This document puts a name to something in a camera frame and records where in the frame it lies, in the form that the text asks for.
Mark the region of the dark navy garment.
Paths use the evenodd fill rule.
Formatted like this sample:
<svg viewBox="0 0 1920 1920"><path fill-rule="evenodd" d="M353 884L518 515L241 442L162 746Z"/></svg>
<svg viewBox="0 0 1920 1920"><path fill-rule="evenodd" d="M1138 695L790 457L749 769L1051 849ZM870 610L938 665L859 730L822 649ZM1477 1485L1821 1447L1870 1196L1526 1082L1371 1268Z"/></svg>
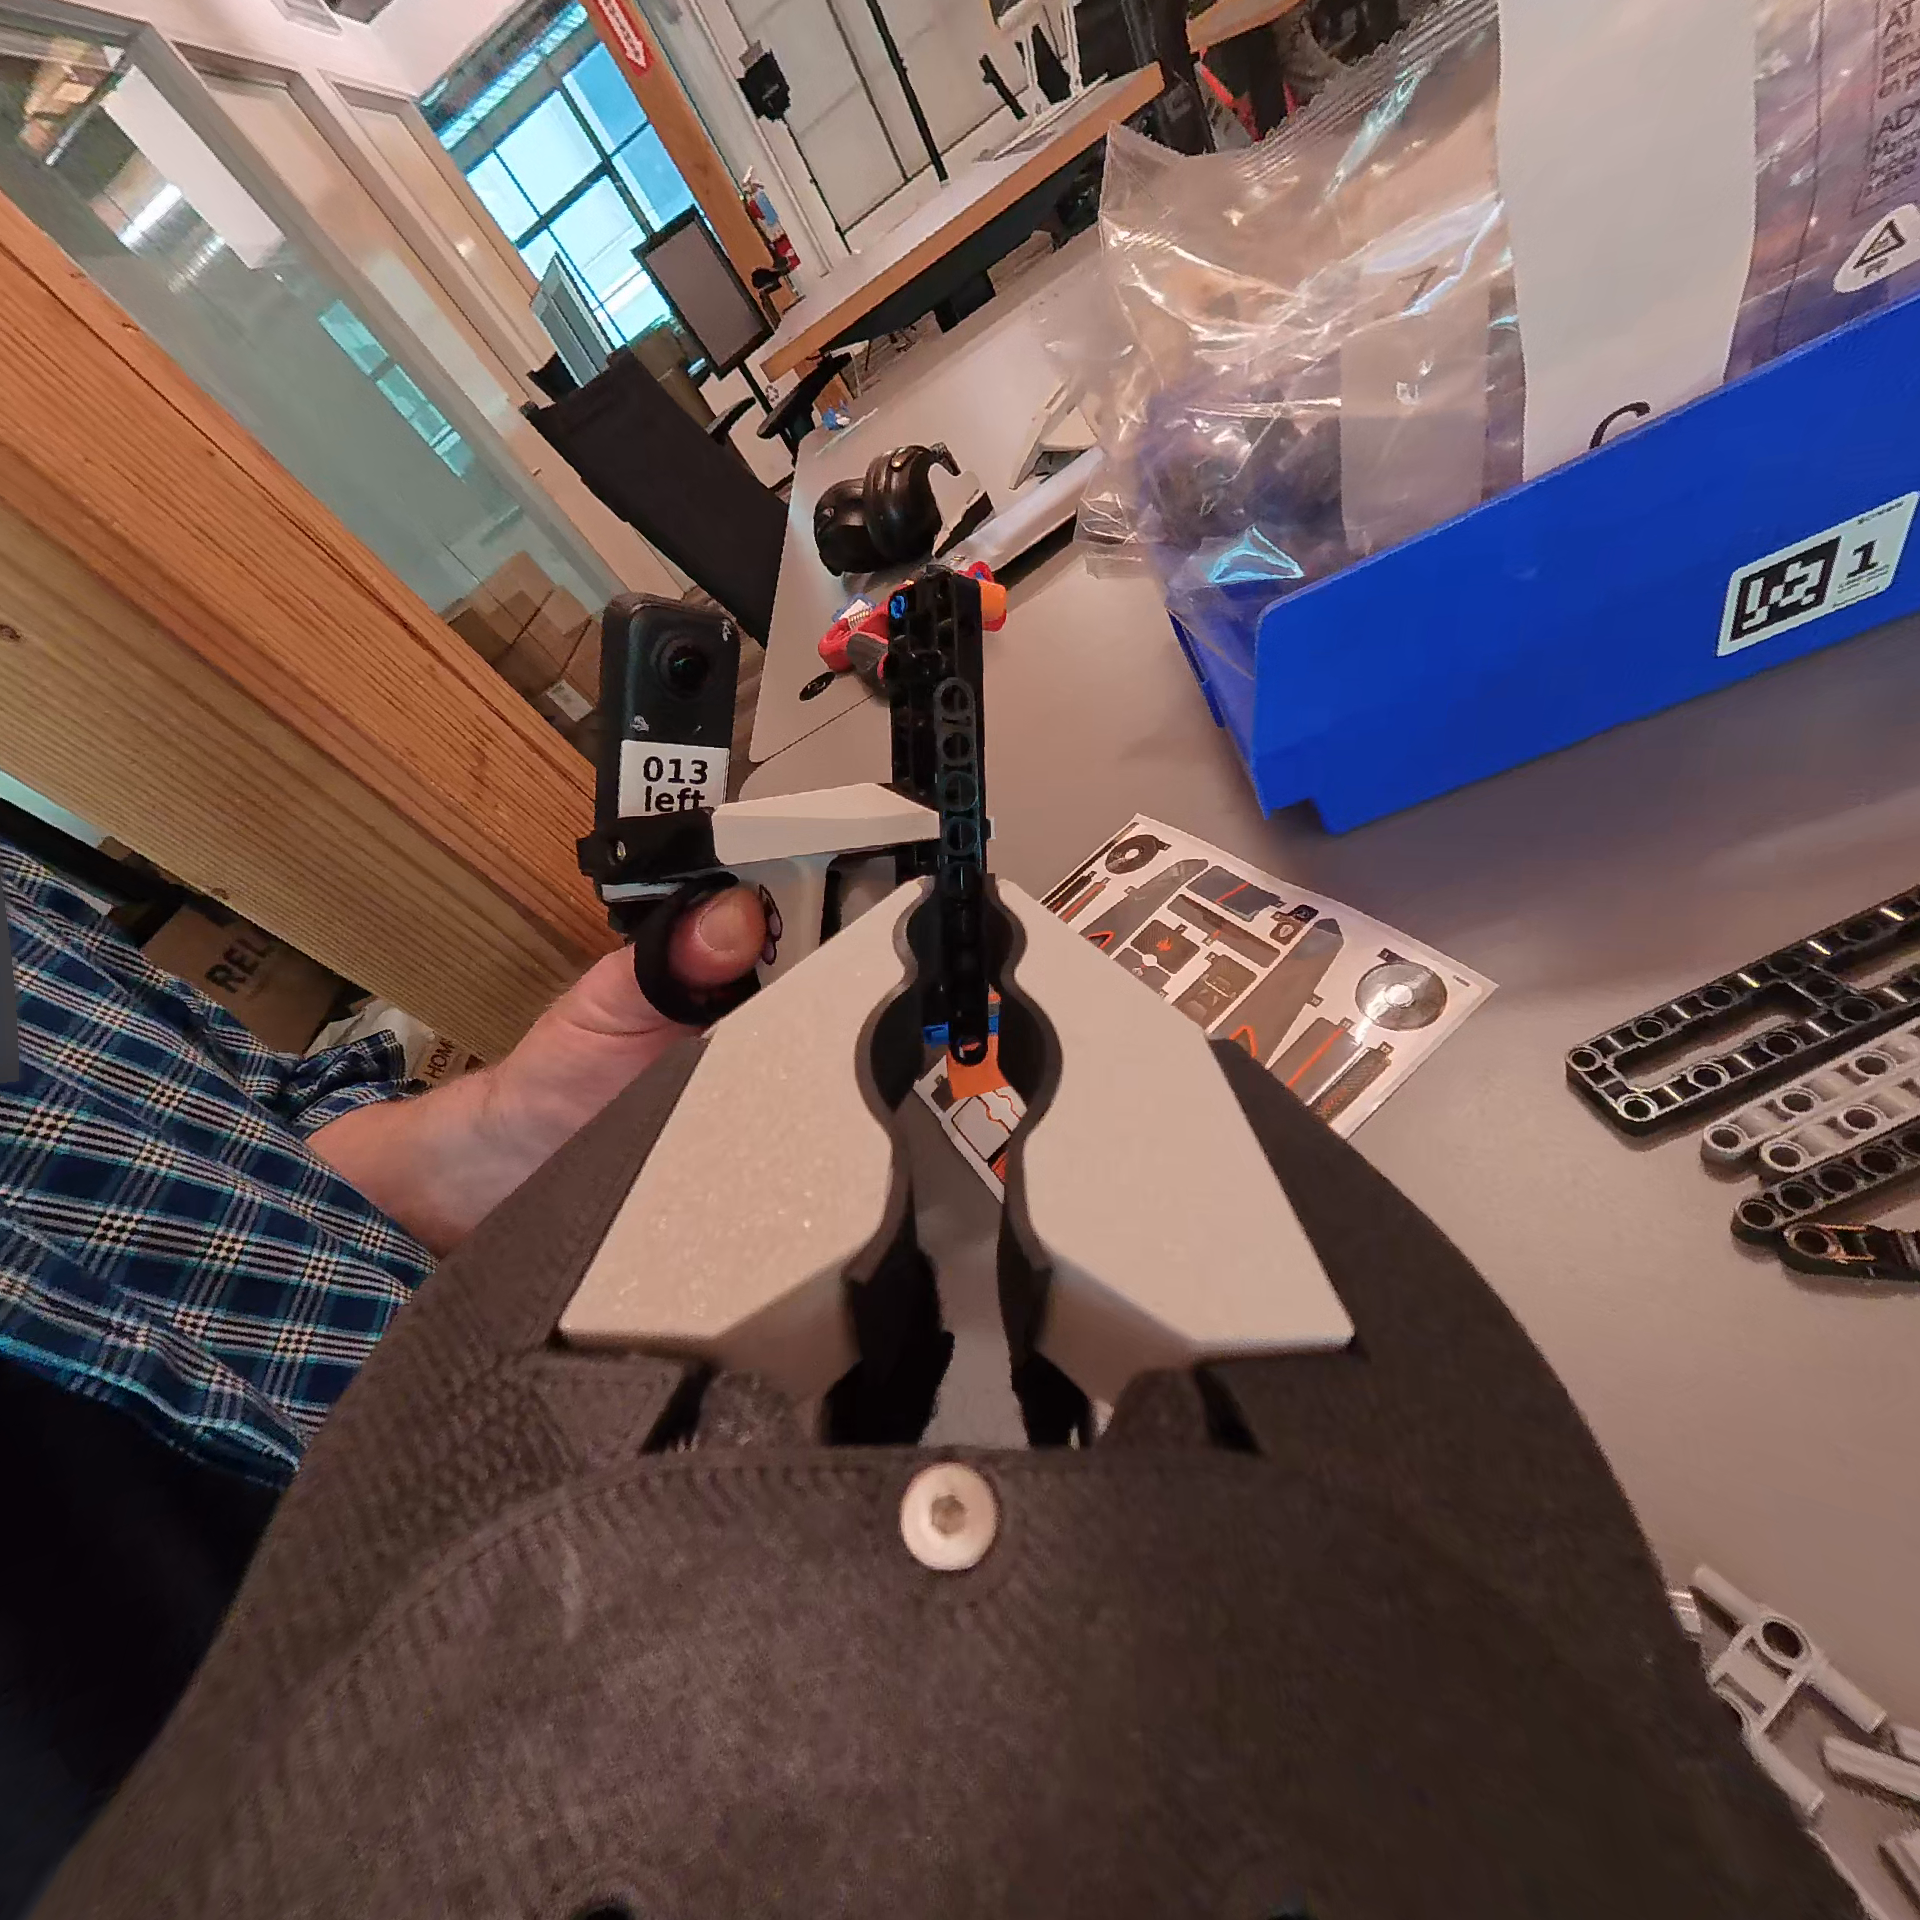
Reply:
<svg viewBox="0 0 1920 1920"><path fill-rule="evenodd" d="M2 1915L172 1717L280 1498L5 1361Z"/></svg>

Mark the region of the blue plastic bin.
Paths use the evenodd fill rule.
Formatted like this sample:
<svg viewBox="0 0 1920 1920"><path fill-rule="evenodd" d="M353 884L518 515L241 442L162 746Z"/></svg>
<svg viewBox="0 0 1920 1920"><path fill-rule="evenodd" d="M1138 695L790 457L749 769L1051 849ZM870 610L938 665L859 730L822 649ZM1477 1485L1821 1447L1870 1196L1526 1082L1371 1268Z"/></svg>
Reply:
<svg viewBox="0 0 1920 1920"><path fill-rule="evenodd" d="M1269 603L1168 610L1261 812L1347 833L1915 612L1918 303Z"/></svg>

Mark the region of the white plastic bag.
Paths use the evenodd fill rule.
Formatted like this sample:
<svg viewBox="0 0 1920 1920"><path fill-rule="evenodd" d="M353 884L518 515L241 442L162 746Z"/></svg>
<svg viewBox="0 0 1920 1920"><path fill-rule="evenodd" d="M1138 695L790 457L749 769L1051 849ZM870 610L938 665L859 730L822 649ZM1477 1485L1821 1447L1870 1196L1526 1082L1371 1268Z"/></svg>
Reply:
<svg viewBox="0 0 1920 1920"><path fill-rule="evenodd" d="M307 1049L307 1058L362 1041L392 1041L405 1065L405 1080L438 1089L484 1068L484 1058L469 1047L446 1041L425 1023L406 1016L386 999L364 996L342 1018L324 1024Z"/></svg>

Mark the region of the clear plastic parts bags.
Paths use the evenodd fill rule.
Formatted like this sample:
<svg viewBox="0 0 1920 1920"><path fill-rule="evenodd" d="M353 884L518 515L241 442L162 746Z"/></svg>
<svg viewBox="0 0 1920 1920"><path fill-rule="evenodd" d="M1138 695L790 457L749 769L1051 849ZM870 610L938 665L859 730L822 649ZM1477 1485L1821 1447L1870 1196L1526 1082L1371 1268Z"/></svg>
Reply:
<svg viewBox="0 0 1920 1920"><path fill-rule="evenodd" d="M1432 4L1261 146L1110 146L1074 368L1258 616L1915 292L1915 4Z"/></svg>

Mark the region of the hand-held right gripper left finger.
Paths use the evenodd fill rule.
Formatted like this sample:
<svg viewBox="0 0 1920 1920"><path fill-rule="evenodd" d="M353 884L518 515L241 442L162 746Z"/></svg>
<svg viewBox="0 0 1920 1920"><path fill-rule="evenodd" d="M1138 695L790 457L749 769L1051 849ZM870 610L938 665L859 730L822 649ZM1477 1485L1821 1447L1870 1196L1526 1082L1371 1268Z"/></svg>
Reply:
<svg viewBox="0 0 1920 1920"><path fill-rule="evenodd" d="M718 1023L561 1314L585 1353L691 1361L819 1402L834 1444L916 1444L953 1355L905 1104L926 1060L930 881Z"/></svg>

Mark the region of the person's left hand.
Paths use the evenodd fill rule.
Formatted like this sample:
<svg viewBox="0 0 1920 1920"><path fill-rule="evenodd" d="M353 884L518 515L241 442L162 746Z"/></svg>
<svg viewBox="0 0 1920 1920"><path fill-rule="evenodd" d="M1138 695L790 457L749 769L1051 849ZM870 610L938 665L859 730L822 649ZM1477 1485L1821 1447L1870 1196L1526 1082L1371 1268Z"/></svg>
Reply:
<svg viewBox="0 0 1920 1920"><path fill-rule="evenodd" d="M757 987L761 897L696 891L644 937L593 965L488 1072L488 1139L525 1173L546 1162L675 1045Z"/></svg>

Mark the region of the white folded stand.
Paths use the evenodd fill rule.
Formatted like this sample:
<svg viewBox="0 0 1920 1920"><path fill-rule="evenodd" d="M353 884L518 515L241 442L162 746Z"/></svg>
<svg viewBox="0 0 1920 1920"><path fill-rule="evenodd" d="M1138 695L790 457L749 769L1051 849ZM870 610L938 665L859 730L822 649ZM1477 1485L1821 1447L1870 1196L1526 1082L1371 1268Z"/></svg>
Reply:
<svg viewBox="0 0 1920 1920"><path fill-rule="evenodd" d="M1048 482L1088 455L1100 455L1098 432L1084 413L1076 384L1059 379L1014 436L1005 485L1014 492Z"/></svg>

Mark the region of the black studless lego beam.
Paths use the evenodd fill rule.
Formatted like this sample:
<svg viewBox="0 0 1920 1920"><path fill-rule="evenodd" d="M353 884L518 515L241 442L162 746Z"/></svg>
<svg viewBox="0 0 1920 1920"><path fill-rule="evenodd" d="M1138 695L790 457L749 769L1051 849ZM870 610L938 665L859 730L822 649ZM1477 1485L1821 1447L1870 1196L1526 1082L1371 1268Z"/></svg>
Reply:
<svg viewBox="0 0 1920 1920"><path fill-rule="evenodd" d="M1005 591L985 561L930 562L883 601L881 691L892 715L893 787L936 813L939 836L913 856L948 897L988 872L985 639Z"/></svg>

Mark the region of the blue plaid shirt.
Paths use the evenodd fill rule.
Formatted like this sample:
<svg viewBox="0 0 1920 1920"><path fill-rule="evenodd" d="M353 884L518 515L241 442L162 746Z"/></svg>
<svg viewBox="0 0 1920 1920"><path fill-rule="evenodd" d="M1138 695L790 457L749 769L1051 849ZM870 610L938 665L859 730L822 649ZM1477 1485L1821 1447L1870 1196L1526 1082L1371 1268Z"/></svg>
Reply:
<svg viewBox="0 0 1920 1920"><path fill-rule="evenodd" d="M280 1490L436 1267L312 1137L422 1085L389 1032L272 1052L60 872L5 847L2 875L5 1361Z"/></svg>

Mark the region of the black office chair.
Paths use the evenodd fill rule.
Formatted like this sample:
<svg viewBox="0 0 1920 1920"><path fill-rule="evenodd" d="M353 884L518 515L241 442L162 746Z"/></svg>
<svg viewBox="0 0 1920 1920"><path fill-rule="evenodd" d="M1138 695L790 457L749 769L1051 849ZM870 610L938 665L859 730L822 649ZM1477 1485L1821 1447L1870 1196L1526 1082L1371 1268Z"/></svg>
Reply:
<svg viewBox="0 0 1920 1920"><path fill-rule="evenodd" d="M788 508L712 440L634 348L562 397L522 405L588 490L754 641L772 636Z"/></svg>

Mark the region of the lego sticker sheet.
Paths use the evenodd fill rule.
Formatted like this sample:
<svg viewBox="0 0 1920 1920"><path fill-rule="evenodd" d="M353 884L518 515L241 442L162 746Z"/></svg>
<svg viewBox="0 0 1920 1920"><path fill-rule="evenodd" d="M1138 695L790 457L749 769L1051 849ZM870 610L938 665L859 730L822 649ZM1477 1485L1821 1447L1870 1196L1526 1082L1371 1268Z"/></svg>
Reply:
<svg viewBox="0 0 1920 1920"><path fill-rule="evenodd" d="M1040 900L1345 1139L1498 992L1401 928L1144 813Z"/></svg>

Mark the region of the stack of cardboard boxes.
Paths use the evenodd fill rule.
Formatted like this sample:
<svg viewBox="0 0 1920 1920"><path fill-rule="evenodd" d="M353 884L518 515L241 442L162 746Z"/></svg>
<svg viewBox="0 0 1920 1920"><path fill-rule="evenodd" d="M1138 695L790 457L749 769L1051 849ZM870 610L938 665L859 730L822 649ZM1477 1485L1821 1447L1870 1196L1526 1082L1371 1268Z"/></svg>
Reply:
<svg viewBox="0 0 1920 1920"><path fill-rule="evenodd" d="M532 555L499 562L442 618L557 732L588 724L602 689L602 616Z"/></svg>

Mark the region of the long wooden-edged table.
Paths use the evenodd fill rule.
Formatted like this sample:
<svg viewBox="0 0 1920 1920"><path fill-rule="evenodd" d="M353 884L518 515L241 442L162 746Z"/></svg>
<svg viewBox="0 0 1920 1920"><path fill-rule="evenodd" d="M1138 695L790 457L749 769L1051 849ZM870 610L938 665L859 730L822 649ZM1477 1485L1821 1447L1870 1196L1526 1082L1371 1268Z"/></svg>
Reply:
<svg viewBox="0 0 1920 1920"><path fill-rule="evenodd" d="M1081 91L1045 123L1014 135L1005 152L974 160L900 226L813 282L758 352L765 377L797 377L833 352L909 329L928 315L952 329L977 314L994 296L992 265L1032 234L1062 223L1060 207L1088 181L1088 159L1118 127L1157 113L1164 140L1179 141L1170 130L1173 107L1187 105L1194 137L1208 137L1194 55L1278 20L1289 4L1208 4L1201 17L1187 4L1124 4L1123 12L1152 57Z"/></svg>

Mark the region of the silver laptop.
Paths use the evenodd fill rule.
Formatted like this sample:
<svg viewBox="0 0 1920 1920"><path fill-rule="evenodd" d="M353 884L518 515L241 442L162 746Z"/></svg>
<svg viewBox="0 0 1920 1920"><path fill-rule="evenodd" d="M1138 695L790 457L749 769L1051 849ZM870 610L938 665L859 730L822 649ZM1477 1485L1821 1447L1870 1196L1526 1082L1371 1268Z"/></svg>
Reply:
<svg viewBox="0 0 1920 1920"><path fill-rule="evenodd" d="M985 519L953 549L946 564L958 571L988 570L994 580L1008 586L1028 555L1072 529L1104 466L1107 450L1098 444L1086 448L1065 468L1021 490L1008 508Z"/></svg>

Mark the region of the black lego frame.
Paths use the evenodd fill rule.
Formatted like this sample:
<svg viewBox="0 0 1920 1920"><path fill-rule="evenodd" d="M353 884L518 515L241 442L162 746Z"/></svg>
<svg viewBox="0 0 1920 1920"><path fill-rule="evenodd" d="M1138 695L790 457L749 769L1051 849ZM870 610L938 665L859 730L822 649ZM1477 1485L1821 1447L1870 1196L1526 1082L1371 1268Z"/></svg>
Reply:
<svg viewBox="0 0 1920 1920"><path fill-rule="evenodd" d="M1624 1137L1706 1121L1915 1020L1915 947L1910 884L1578 1043L1569 1084Z"/></svg>

